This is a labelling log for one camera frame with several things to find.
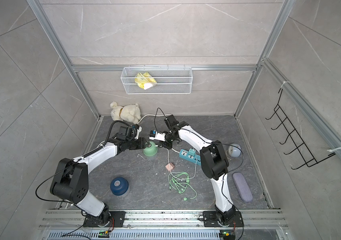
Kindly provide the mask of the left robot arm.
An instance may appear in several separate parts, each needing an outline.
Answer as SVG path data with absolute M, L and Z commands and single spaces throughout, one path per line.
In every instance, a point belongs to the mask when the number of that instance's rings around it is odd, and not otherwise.
M 59 161 L 51 176 L 50 193 L 61 203 L 70 203 L 84 212 L 86 219 L 99 227 L 107 226 L 112 217 L 106 203 L 98 200 L 89 190 L 89 173 L 105 161 L 126 150 L 143 150 L 149 141 L 140 137 L 142 127 L 123 121 L 113 121 L 103 143 L 94 150 Z

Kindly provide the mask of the pink USB charger adapter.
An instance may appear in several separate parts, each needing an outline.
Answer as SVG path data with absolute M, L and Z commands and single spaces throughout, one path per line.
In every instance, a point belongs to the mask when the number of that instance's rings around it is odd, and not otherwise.
M 172 172 L 174 170 L 174 164 L 173 163 L 168 163 L 165 166 L 165 168 L 166 168 L 167 171 Z

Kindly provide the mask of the teal USB charger adapter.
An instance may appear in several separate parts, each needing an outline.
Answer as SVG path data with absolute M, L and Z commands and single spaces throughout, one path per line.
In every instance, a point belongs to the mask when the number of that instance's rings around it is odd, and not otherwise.
M 189 154 L 189 156 L 191 156 L 192 158 L 194 158 L 195 155 L 196 155 L 196 150 L 195 150 L 195 149 L 189 149 L 188 154 Z

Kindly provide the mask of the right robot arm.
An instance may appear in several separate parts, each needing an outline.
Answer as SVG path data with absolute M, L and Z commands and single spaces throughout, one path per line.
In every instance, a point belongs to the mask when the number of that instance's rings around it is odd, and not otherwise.
M 218 223 L 223 226 L 234 224 L 243 227 L 241 212 L 233 204 L 227 183 L 229 161 L 226 157 L 224 144 L 220 141 L 209 140 L 197 133 L 186 122 L 179 122 L 174 115 L 165 117 L 164 122 L 168 131 L 150 131 L 150 140 L 159 141 L 160 146 L 171 149 L 174 142 L 187 142 L 199 152 L 201 169 L 210 179 L 215 195 L 215 214 Z

